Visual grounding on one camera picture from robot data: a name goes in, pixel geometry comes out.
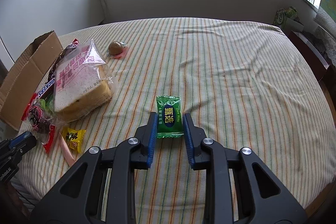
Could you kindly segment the green candy packet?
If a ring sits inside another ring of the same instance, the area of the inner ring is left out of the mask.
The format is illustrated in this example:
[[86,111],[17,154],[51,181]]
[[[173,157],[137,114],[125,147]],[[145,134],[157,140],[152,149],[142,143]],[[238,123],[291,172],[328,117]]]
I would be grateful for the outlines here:
[[179,138],[183,135],[181,99],[175,96],[157,96],[157,138]]

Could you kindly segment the Snickers bar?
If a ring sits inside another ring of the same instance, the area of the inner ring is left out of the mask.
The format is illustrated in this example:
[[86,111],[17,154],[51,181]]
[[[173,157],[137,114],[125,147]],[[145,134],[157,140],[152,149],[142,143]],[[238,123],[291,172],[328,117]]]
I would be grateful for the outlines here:
[[60,53],[54,64],[52,65],[48,81],[45,83],[44,87],[37,93],[37,97],[39,99],[46,99],[53,91],[55,84],[55,76],[56,76],[56,68],[57,65],[62,61],[67,55],[69,55],[72,51],[74,51],[79,45],[78,39],[74,39],[71,44],[65,47],[65,49]]

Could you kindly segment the packaged sliced bread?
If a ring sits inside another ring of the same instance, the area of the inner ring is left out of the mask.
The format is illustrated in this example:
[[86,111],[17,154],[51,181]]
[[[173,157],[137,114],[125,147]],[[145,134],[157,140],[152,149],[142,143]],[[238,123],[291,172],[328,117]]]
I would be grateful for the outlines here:
[[56,67],[54,114],[71,122],[109,102],[116,81],[94,40],[80,44]]

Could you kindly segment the brown cardboard box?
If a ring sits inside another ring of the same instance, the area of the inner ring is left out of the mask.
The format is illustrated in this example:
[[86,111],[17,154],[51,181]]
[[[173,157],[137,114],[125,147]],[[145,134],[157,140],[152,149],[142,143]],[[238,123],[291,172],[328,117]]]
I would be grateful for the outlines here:
[[63,47],[54,31],[36,38],[19,56],[1,85],[1,120],[19,130],[33,93]]

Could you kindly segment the brown packaged egg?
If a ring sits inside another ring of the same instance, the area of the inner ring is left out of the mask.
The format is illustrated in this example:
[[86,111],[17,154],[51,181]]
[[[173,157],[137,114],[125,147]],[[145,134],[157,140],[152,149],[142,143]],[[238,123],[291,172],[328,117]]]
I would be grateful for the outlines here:
[[120,59],[127,54],[128,45],[123,42],[111,42],[108,46],[109,56],[114,59]]

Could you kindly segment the pink sausage stick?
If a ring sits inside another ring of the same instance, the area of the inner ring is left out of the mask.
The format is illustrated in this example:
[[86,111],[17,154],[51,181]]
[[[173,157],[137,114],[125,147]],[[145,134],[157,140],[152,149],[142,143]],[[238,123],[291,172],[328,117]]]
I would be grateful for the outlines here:
[[69,167],[72,167],[75,163],[74,157],[72,156],[72,153],[61,134],[59,134],[59,139],[62,155],[66,160],[67,164],[69,165]]

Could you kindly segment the red packaged dates snack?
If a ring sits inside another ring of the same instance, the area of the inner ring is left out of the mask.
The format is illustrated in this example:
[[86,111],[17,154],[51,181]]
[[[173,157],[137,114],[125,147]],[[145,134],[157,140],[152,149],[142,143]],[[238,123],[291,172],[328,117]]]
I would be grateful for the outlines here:
[[34,93],[27,104],[22,121],[28,121],[33,131],[38,134],[46,154],[49,154],[55,138],[56,126],[52,114],[47,110],[46,101]]

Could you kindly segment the green drink carton box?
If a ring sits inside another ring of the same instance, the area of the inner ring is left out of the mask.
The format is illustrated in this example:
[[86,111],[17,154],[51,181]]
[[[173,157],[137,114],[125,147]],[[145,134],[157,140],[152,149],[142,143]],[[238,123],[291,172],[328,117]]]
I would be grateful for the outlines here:
[[293,6],[276,11],[273,25],[282,29],[284,33],[302,32],[304,25],[300,22],[297,9]]

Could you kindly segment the yellow snack packet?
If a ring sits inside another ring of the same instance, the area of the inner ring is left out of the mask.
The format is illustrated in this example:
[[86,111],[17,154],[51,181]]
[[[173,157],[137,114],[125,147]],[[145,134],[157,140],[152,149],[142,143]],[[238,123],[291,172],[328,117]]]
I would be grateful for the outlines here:
[[63,127],[62,137],[70,150],[81,153],[82,144],[86,130],[75,130],[70,127]]

